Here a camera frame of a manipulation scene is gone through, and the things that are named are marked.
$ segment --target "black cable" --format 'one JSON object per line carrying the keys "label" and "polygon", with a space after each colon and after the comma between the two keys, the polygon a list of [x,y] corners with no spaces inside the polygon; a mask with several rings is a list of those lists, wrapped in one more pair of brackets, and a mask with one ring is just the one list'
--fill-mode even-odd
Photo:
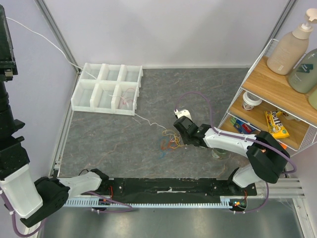
{"label": "black cable", "polygon": [[83,169],[83,170],[79,173],[79,175],[78,175],[78,176],[80,176],[80,175],[81,175],[81,173],[82,173],[82,172],[84,172],[84,171],[89,172],[89,170],[88,170],[88,169]]}

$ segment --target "white cup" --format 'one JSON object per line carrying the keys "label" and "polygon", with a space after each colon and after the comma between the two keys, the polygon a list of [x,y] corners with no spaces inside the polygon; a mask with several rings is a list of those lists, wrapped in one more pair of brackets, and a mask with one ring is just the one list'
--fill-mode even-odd
{"label": "white cup", "polygon": [[260,105],[262,102],[262,99],[261,98],[258,98],[256,96],[254,96],[253,94],[251,93],[248,93],[248,92],[245,92],[243,94],[243,104],[242,104],[242,107],[245,109],[245,110],[252,110],[255,106],[258,106]]}

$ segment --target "plastic organizer tray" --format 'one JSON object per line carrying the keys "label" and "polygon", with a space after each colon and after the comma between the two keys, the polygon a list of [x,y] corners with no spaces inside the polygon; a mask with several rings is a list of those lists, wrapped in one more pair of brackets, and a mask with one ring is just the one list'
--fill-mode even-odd
{"label": "plastic organizer tray", "polygon": [[72,109],[134,116],[142,76],[142,66],[86,63],[71,98]]}

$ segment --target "pump dispenser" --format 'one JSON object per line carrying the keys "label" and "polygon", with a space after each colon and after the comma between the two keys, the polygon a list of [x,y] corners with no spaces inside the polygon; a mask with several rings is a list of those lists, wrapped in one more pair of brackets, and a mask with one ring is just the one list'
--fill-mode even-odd
{"label": "pump dispenser", "polygon": [[306,23],[300,24],[294,31],[287,33],[279,41],[267,66],[275,73],[288,74],[308,48],[309,35],[313,31],[312,24],[317,23],[317,8],[306,11]]}

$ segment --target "yellow snack bag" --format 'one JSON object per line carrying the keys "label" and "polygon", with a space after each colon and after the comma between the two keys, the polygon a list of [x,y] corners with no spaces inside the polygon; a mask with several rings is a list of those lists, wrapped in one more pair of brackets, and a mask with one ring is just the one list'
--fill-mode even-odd
{"label": "yellow snack bag", "polygon": [[280,116],[283,112],[281,111],[272,111],[265,112],[266,123],[268,126],[268,132],[275,138],[285,138],[289,136],[288,131],[283,126],[278,116]]}

